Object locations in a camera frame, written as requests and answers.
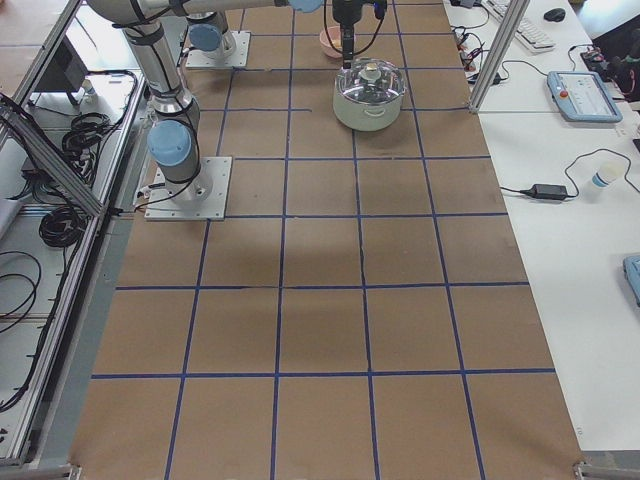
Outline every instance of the pot lid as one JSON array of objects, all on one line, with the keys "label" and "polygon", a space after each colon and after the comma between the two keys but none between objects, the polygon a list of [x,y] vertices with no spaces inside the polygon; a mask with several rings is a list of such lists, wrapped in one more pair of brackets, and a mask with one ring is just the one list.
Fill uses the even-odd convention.
[{"label": "pot lid", "polygon": [[359,58],[336,77],[336,89],[349,100],[367,105],[389,103],[404,94],[400,70],[384,60]]}]

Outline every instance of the mounting plate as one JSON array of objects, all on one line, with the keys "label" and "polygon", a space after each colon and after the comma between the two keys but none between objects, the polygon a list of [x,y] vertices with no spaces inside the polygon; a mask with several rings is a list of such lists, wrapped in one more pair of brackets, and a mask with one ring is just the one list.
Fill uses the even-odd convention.
[{"label": "mounting plate", "polygon": [[231,32],[236,40],[236,51],[226,58],[216,60],[207,57],[202,50],[189,52],[185,66],[188,70],[218,70],[233,67],[245,67],[249,58],[251,32]]},{"label": "mounting plate", "polygon": [[[231,157],[203,157],[201,159],[202,170],[209,175],[213,183],[211,193],[202,201],[193,203],[176,202],[176,199],[165,200],[146,207],[144,217],[147,220],[156,221],[184,221],[184,220],[224,220],[227,208],[227,194],[229,192],[229,179],[231,178]],[[158,169],[154,183],[164,182],[164,175]],[[149,202],[167,198],[165,189],[157,189],[151,192]]]}]

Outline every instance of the white keyboard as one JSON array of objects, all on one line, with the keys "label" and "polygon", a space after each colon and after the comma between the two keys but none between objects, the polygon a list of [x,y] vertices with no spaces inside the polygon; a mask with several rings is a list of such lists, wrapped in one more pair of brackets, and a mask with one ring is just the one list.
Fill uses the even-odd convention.
[{"label": "white keyboard", "polygon": [[[482,0],[487,11],[498,20],[502,20],[509,7],[509,0]],[[520,26],[516,31],[516,38],[533,53],[542,53],[553,50],[556,42],[544,33],[540,27],[532,23],[527,17],[522,17]]]}]

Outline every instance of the cooking pot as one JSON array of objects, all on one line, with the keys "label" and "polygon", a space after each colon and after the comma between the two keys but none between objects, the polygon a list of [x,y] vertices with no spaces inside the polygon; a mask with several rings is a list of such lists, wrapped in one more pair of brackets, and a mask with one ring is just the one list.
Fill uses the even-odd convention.
[{"label": "cooking pot", "polygon": [[360,58],[336,76],[333,111],[354,130],[371,132],[391,125],[400,114],[404,79],[395,65]]}]

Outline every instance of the black mouse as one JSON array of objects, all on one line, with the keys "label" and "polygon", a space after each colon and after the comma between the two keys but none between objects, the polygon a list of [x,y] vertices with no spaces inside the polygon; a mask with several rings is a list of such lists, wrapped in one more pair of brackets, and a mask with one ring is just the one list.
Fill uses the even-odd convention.
[{"label": "black mouse", "polygon": [[547,22],[561,22],[564,20],[566,13],[567,12],[564,11],[564,8],[552,8],[544,14],[544,19]]}]

